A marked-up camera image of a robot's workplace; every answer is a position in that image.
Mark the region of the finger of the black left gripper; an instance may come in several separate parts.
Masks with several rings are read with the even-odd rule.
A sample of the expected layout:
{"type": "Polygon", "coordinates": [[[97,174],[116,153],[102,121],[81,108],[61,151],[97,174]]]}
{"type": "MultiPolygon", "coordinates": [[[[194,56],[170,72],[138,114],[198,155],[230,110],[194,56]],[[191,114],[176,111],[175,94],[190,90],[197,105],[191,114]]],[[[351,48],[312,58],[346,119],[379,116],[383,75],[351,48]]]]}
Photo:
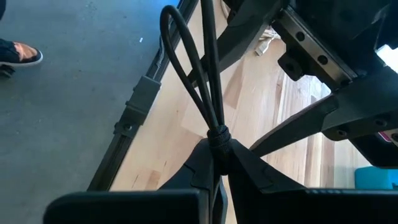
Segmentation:
{"type": "Polygon", "coordinates": [[[292,115],[258,139],[250,148],[265,156],[285,146],[323,133],[332,141],[350,140],[365,157],[369,135],[398,128],[398,73],[384,67],[359,78],[292,115]]]}
{"type": "Polygon", "coordinates": [[[280,12],[280,0],[227,0],[232,18],[216,34],[213,0],[200,0],[205,54],[200,59],[204,80],[237,62],[261,37],[280,12]]]}

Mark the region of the person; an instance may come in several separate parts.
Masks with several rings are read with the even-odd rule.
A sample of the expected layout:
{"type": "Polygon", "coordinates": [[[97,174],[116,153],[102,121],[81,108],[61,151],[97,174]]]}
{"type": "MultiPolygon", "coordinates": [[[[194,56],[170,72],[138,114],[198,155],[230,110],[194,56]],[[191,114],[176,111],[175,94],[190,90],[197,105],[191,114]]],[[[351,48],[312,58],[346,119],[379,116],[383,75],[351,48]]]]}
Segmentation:
{"type": "Polygon", "coordinates": [[[0,65],[28,67],[37,65],[42,60],[43,54],[37,48],[21,42],[0,39],[0,65]]]}

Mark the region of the blue plastic bin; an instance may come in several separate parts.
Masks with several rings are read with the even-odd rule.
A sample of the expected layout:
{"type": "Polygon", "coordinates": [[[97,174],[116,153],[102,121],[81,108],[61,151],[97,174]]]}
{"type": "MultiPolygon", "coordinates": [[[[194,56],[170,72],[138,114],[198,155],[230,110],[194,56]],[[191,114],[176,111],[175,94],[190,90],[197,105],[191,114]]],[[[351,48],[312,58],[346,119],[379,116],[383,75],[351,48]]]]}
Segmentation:
{"type": "Polygon", "coordinates": [[[361,167],[354,172],[355,189],[398,190],[398,169],[361,167]]]}

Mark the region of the black aluminium table frame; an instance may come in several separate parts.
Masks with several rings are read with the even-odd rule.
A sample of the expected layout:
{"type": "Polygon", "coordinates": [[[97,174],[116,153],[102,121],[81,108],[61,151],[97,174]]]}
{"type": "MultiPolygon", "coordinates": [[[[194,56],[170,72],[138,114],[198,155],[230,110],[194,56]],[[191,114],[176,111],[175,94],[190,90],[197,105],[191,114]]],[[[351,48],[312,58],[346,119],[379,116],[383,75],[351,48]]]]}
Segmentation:
{"type": "Polygon", "coordinates": [[[134,138],[114,134],[89,190],[157,189],[202,139],[184,127],[196,112],[162,49],[144,76],[161,83],[152,108],[134,138]]]}

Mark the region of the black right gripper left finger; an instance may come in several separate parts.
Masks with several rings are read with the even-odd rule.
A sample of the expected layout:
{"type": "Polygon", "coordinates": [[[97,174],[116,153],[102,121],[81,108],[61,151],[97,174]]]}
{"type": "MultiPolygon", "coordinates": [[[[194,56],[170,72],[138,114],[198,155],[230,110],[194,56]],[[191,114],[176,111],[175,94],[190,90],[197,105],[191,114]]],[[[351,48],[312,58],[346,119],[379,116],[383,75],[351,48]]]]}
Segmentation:
{"type": "Polygon", "coordinates": [[[51,202],[43,224],[212,224],[218,181],[207,139],[194,147],[183,166],[157,190],[86,191],[51,202]]]}

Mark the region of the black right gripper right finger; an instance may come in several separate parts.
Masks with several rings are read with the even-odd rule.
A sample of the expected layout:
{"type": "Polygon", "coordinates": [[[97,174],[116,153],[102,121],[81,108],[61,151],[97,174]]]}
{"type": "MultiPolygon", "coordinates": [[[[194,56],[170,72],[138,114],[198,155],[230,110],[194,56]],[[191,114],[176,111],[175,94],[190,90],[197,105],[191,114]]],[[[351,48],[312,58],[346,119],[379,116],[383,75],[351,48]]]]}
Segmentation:
{"type": "Polygon", "coordinates": [[[231,141],[238,224],[398,224],[398,191],[306,188],[231,141]]]}

